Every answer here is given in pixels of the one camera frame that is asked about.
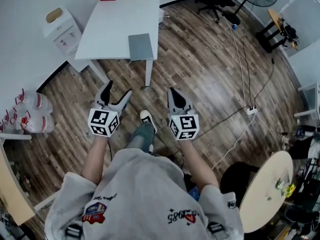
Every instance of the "black stand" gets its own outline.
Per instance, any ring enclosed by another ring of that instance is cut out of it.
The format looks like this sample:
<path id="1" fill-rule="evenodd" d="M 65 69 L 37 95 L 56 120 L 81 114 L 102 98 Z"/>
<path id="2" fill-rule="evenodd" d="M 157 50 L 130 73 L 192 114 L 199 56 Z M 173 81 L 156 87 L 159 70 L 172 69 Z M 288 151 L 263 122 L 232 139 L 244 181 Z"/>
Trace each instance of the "black stand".
<path id="1" fill-rule="evenodd" d="M 270 40 L 274 38 L 277 34 L 280 33 L 280 30 L 277 29 L 274 33 L 272 33 L 269 36 L 265 36 L 265 33 L 271 29 L 275 23 L 272 21 L 268 26 L 266 26 L 263 30 L 256 33 L 255 38 L 258 40 L 259 44 L 262 46 L 262 48 L 267 52 L 271 53 L 275 48 L 279 47 L 280 45 L 284 45 L 285 42 L 288 40 L 286 37 L 280 40 L 279 42 L 275 43 L 274 45 L 270 44 Z"/>

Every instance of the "wooden floor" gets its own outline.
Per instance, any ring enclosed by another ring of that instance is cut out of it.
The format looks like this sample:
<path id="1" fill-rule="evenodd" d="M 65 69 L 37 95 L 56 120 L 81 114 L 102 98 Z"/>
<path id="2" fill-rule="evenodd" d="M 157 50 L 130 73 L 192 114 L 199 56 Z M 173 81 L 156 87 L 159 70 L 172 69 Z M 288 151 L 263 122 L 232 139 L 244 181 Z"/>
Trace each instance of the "wooden floor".
<path id="1" fill-rule="evenodd" d="M 211 12 L 196 14 L 197 7 L 199 5 L 190 0 L 164 9 L 170 18 L 164 18 L 159 25 L 158 60 L 153 64 L 150 87 L 144 87 L 144 62 L 127 64 L 124 60 L 100 61 L 107 76 L 114 81 L 111 90 L 113 101 L 117 101 L 127 89 L 133 91 L 130 104 L 122 114 L 121 125 L 110 140 L 113 154 L 126 146 L 140 124 L 140 111 L 147 109 L 159 129 L 154 140 L 155 152 L 162 156 L 176 153 L 177 159 L 181 159 L 181 153 L 177 152 L 178 145 L 166 122 L 167 91 L 169 87 L 175 87 L 191 98 L 199 115 L 200 133 L 193 143 L 206 162 L 211 167 L 215 165 L 234 145 L 252 118 L 241 109 L 251 104 L 243 33 L 252 103 L 269 78 L 271 60 L 275 59 L 274 74 L 256 99 L 260 118 L 273 132 L 278 144 L 281 136 L 276 133 L 275 127 L 279 126 L 278 130 L 283 131 L 295 127 L 293 114 L 303 109 L 297 93 L 297 81 L 279 53 L 266 53 L 256 41 L 254 34 L 261 27 L 252 19 L 246 25 L 245 13 L 240 11 L 242 24 L 232 31 L 243 66 L 244 103 L 242 72 L 228 25 L 224 18 L 220 24 L 216 24 Z M 91 69 L 79 74 L 70 66 L 64 68 L 42 91 L 54 107 L 53 133 L 33 135 L 31 141 L 6 143 L 8 159 L 20 163 L 24 173 L 31 178 L 29 191 L 34 205 L 60 189 L 66 172 L 80 172 L 93 140 L 87 127 L 89 110 L 101 86 L 102 82 Z M 220 179 L 224 171 L 237 161 L 260 166 L 271 152 L 278 150 L 278 144 L 255 118 L 236 147 L 216 166 L 214 172 Z M 109 164 L 110 154 L 106 151 L 105 169 Z M 49 208 L 40 211 L 26 223 L 39 239 L 44 238 L 44 221 L 48 211 Z"/>

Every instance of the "white table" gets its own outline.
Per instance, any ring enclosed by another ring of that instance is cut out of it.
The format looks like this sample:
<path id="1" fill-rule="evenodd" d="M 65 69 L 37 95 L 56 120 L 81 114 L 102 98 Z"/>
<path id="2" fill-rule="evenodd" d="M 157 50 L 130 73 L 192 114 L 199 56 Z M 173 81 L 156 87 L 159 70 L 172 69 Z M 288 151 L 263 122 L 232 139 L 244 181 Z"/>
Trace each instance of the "white table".
<path id="1" fill-rule="evenodd" d="M 279 178 L 293 177 L 293 162 L 286 151 L 274 153 L 260 167 L 240 205 L 240 218 L 245 233 L 251 233 L 263 227 L 280 209 L 285 197 L 275 188 Z"/>
<path id="2" fill-rule="evenodd" d="M 304 112 L 300 112 L 300 113 L 295 113 L 294 117 L 298 118 L 298 117 L 302 117 L 302 116 L 306 116 L 306 115 L 311 115 L 311 114 L 316 114 L 316 117 L 318 118 L 318 120 L 320 121 L 320 111 L 319 111 L 319 105 L 320 105 L 320 88 L 319 88 L 319 84 L 316 81 L 313 84 L 307 85 L 307 86 L 303 86 L 298 88 L 298 91 L 307 91 L 310 89 L 314 89 L 314 97 L 315 97 L 315 101 L 314 101 L 314 109 L 310 109 L 308 111 L 304 111 Z"/>
<path id="3" fill-rule="evenodd" d="M 160 0 L 99 1 L 85 27 L 76 60 L 130 59 L 130 35 L 150 35 L 153 59 L 146 61 L 149 86 L 153 60 L 158 58 Z"/>

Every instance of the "person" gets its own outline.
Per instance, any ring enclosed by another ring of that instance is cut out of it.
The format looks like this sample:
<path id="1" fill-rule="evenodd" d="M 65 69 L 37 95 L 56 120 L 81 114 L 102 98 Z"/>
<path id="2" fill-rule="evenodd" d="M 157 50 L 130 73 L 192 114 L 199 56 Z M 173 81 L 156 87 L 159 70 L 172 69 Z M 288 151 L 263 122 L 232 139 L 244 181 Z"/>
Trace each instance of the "person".
<path id="1" fill-rule="evenodd" d="M 314 133 L 313 136 L 303 140 L 297 139 L 295 136 L 282 137 L 282 149 L 288 150 L 291 158 L 296 159 L 315 159 L 320 166 L 320 134 Z"/>
<path id="2" fill-rule="evenodd" d="M 151 114 L 103 174 L 108 138 L 95 135 L 80 175 L 68 172 L 45 221 L 45 237 L 61 239 L 243 240 L 234 193 L 217 178 L 190 140 L 179 145 L 199 192 L 186 192 L 182 170 L 148 153 L 157 128 Z"/>

